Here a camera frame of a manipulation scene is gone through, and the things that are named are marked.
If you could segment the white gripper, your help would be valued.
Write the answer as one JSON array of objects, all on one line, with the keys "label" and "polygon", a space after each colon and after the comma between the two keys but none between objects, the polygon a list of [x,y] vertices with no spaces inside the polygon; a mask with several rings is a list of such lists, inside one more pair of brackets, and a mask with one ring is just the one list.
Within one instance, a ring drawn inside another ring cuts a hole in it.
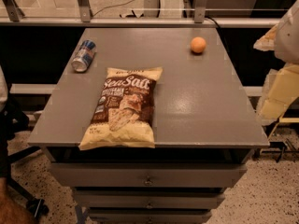
[{"label": "white gripper", "polygon": [[299,0],[253,47],[275,51],[275,56],[286,62],[283,68],[270,70],[256,107],[256,119],[262,126],[268,126],[299,97]]}]

